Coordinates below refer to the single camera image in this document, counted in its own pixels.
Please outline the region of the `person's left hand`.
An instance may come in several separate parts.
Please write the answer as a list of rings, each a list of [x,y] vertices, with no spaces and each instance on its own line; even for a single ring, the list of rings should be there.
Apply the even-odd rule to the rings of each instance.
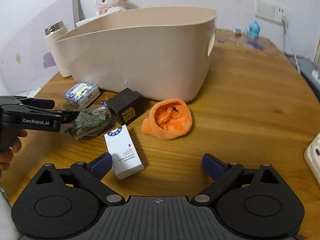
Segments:
[[[10,167],[10,162],[12,161],[14,154],[21,150],[22,148],[22,142],[20,138],[24,138],[27,136],[27,131],[25,129],[22,129],[18,136],[16,137],[12,147],[7,149],[5,152],[1,152],[0,155],[0,169],[2,171],[6,171]]]

